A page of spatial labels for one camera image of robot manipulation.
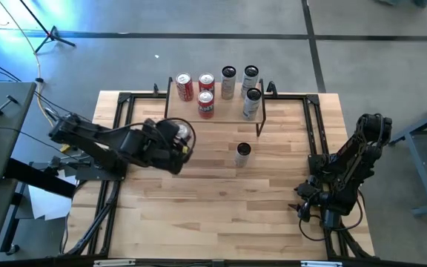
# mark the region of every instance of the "paper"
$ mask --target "paper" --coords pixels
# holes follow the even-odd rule
[[[76,184],[75,176],[65,177],[64,170],[60,170],[57,177],[73,185]],[[29,194],[35,219],[42,216],[45,216],[45,220],[65,217],[72,206],[72,199],[47,192],[32,185],[29,185]]]

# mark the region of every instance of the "aluminum can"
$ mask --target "aluminum can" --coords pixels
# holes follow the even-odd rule
[[[181,122],[177,122],[177,125],[179,126],[179,130],[177,131],[176,137],[184,140],[185,142],[189,142],[189,139],[191,138],[191,129]]]
[[[256,87],[256,81],[258,81],[258,68],[249,65],[243,71],[243,80],[242,80],[242,97],[245,98],[246,92],[250,88]]]
[[[210,91],[202,91],[197,99],[199,103],[199,115],[203,119],[214,116],[214,95]]]
[[[250,156],[251,146],[245,142],[239,143],[236,147],[235,166],[245,167]]]
[[[243,119],[254,120],[256,118],[256,112],[258,111],[261,98],[261,91],[259,89],[248,89],[245,100],[243,102]]]
[[[199,77],[199,92],[207,90],[215,96],[215,79],[210,73],[203,73]]]
[[[192,78],[189,73],[180,73],[176,77],[177,93],[182,101],[191,101],[193,99]]]
[[[232,99],[235,94],[236,70],[232,66],[222,69],[222,98]]]

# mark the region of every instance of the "wooden table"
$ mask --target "wooden table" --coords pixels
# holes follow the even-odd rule
[[[118,93],[100,92],[93,122],[112,126]],[[347,140],[340,101],[337,94],[319,96],[333,153]],[[197,145],[179,175],[130,166],[116,209],[110,257],[325,260],[324,242],[303,237],[296,212],[287,206],[302,202],[293,189],[309,173],[302,103],[266,100],[265,107],[267,120],[260,137],[254,125],[193,123]],[[164,111],[164,99],[137,99],[132,121],[162,119]],[[234,167],[239,142],[253,148],[245,168]],[[66,250],[93,220],[99,186],[88,182],[74,197]],[[352,225],[358,217],[355,206],[343,220]],[[318,224],[312,218],[302,225],[311,237],[321,238]],[[99,246],[104,230],[102,225]],[[366,218],[351,233],[365,251],[374,253]]]

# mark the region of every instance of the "gray floor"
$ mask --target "gray floor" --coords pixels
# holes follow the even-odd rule
[[[16,3],[10,4],[25,29],[38,29]],[[46,25],[60,30],[133,33],[305,34],[300,0],[38,1],[32,3]],[[397,7],[372,0],[309,0],[316,34],[427,35],[427,8],[404,1]],[[9,21],[0,8],[0,22]],[[41,39],[31,39],[38,44]],[[167,77],[187,70],[218,73],[224,65],[257,65],[280,91],[317,92],[311,51],[302,40],[71,39],[77,48],[47,44],[40,53],[44,95],[89,118],[100,90],[147,90],[167,85]],[[329,93],[338,93],[349,134],[362,113],[380,112],[398,131],[427,111],[427,42],[317,42]],[[36,77],[25,40],[0,36],[0,64],[20,79]],[[49,125],[33,103],[23,131],[48,141]],[[13,156],[24,162],[49,160],[51,148],[19,138]],[[427,263],[427,216],[410,209],[427,204],[404,143],[386,148],[376,175],[363,191],[377,256]],[[55,255],[63,222],[22,222],[18,254],[0,260]]]

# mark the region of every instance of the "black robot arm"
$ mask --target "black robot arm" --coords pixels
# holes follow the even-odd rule
[[[153,166],[178,174],[192,150],[178,138],[179,126],[169,119],[146,119],[141,129],[109,129],[81,120],[76,114],[59,117],[49,133],[52,141],[74,145],[92,156],[106,171],[116,174],[123,165]]]
[[[302,205],[291,205],[305,222],[310,219],[310,208],[325,208],[323,223],[326,228],[338,229],[340,217],[349,215],[357,201],[357,192],[364,179],[374,175],[372,168],[382,155],[382,148],[390,140],[391,119],[380,114],[363,114],[357,121],[354,135],[335,154],[310,155],[311,176],[296,191],[305,200]],[[328,191],[323,185],[329,184]]]

